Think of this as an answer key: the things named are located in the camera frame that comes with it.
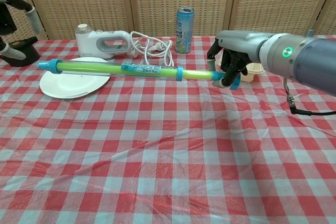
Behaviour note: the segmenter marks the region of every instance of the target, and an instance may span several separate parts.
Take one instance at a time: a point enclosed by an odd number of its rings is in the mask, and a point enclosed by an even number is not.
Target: can
[[[187,54],[191,51],[194,31],[195,9],[190,6],[178,8],[176,13],[176,51]]]

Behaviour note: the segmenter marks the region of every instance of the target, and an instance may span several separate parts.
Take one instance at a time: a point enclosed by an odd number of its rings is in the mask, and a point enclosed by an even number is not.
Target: black base
[[[36,49],[33,47],[33,43],[35,43],[36,41],[37,41],[37,38],[32,37],[29,39],[19,40],[19,41],[14,41],[12,43],[9,43],[10,47],[16,50],[19,50],[25,54],[26,58],[24,60],[12,59],[12,58],[5,57],[3,55],[1,55],[0,58],[6,61],[12,67],[28,66],[40,58],[40,55],[38,54]]]

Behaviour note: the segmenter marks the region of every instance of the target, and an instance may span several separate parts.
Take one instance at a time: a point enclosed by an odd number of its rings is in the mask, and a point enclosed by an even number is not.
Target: handheld garment steamer
[[[157,38],[150,37],[136,31],[130,34],[126,31],[100,31],[93,30],[87,24],[77,26],[76,40],[78,51],[81,57],[97,57],[104,60],[112,60],[116,54],[130,54],[134,58],[138,54],[144,55],[144,60],[149,65],[148,58],[164,58],[165,66],[174,66],[172,53],[170,51],[173,42],[163,42]],[[156,42],[150,47],[150,41]]]

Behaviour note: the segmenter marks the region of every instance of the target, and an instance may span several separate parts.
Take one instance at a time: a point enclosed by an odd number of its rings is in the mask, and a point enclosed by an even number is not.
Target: plug
[[[155,46],[152,46],[149,51],[150,52],[155,52],[155,51],[160,51],[162,52],[167,48],[167,45],[165,43],[158,42],[155,44]]]

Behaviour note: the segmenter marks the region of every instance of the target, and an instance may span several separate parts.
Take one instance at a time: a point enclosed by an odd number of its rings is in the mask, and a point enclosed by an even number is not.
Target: label
[[[139,64],[121,64],[121,69],[124,71],[138,72],[138,73],[160,73],[161,66],[156,65],[139,65]]]

